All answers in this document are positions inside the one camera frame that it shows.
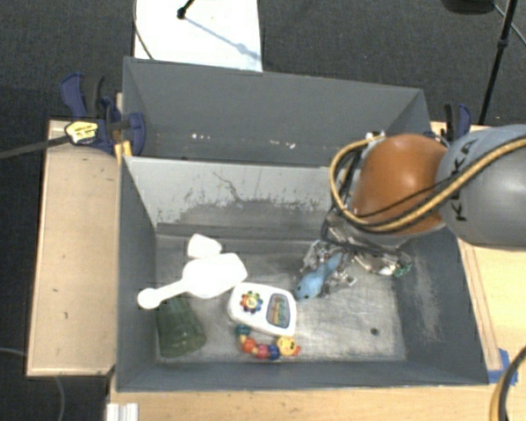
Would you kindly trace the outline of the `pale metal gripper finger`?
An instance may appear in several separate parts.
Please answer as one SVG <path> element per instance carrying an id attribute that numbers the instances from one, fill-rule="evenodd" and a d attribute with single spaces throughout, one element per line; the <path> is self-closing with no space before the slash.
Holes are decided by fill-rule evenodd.
<path id="1" fill-rule="evenodd" d="M 356 282 L 357 277 L 352 274 L 346 265 L 338 265 L 328 275 L 328 295 L 351 288 Z"/>
<path id="2" fill-rule="evenodd" d="M 331 255 L 331 245 L 328 242 L 316 241 L 313 242 L 304 256 L 302 271 L 315 271 L 320 264 L 328 261 Z"/>

